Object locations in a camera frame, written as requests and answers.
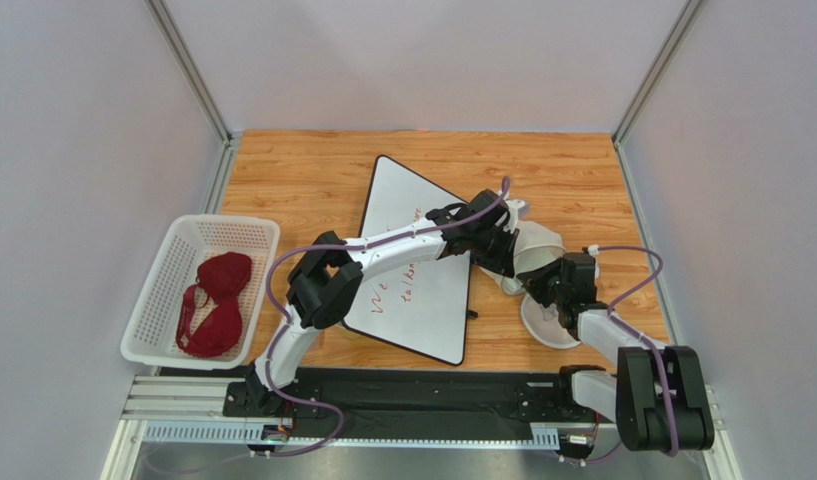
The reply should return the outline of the white mesh laundry bag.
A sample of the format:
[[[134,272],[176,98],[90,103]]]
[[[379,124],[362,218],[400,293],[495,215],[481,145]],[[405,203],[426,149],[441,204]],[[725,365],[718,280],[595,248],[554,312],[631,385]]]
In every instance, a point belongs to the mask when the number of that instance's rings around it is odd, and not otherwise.
[[[520,318],[525,329],[539,343],[555,350],[568,350],[580,344],[559,320],[551,299],[558,268],[551,264],[566,253],[562,237],[533,221],[519,220],[519,231],[513,250],[514,276],[506,277],[487,268],[489,276],[508,296],[519,296]]]

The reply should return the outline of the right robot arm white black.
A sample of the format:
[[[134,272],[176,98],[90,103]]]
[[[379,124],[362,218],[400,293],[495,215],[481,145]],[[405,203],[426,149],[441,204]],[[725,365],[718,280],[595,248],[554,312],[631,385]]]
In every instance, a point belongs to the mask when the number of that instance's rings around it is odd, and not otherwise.
[[[604,250],[585,247],[515,276],[530,298],[556,310],[567,333],[616,369],[561,369],[571,401],[614,422],[629,451],[675,456],[710,449],[716,429],[696,351],[659,343],[624,321],[617,306],[625,294],[598,300],[597,257]]]

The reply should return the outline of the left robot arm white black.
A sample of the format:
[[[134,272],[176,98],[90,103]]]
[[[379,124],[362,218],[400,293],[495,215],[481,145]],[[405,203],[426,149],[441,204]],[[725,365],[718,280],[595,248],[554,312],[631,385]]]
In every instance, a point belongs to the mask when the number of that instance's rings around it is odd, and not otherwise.
[[[235,405],[262,417],[277,417],[290,405],[341,415],[335,405],[293,397],[283,389],[295,380],[319,334],[344,320],[364,283],[403,267],[464,254],[479,267],[512,278],[518,236],[515,212],[504,195],[484,190],[468,203],[433,209],[383,234],[342,239],[328,231],[312,245],[280,256],[277,264],[299,258],[288,276],[285,301],[278,301],[271,290],[266,292],[281,320],[250,367],[246,392]]]

